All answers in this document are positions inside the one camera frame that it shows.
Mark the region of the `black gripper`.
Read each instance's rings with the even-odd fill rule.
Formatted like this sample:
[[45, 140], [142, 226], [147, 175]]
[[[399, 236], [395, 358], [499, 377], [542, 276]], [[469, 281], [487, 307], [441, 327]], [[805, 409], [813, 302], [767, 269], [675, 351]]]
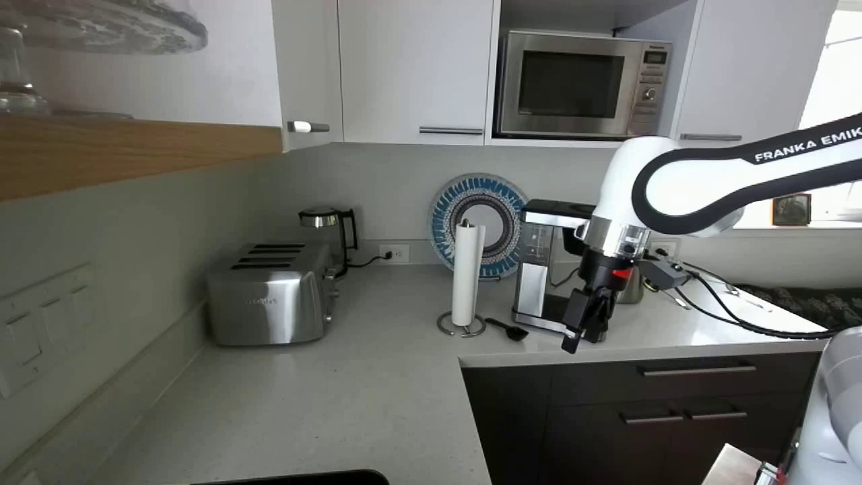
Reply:
[[581, 339], [593, 345], [605, 339], [616, 295], [624, 288], [629, 269], [633, 262], [628, 256], [584, 254], [578, 267], [581, 288], [572, 291], [562, 312], [567, 335], [559, 349], [565, 353], [576, 353]]

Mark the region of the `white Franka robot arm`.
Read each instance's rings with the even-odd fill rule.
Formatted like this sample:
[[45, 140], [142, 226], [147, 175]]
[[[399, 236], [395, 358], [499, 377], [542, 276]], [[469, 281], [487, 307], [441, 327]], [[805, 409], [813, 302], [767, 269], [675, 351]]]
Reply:
[[[562, 351], [594, 343], [652, 232], [713, 236], [747, 205], [862, 179], [862, 116], [724, 149], [629, 137], [608, 165], [581, 236], [584, 256], [562, 312]], [[823, 335], [786, 485], [862, 485], [862, 329]]]

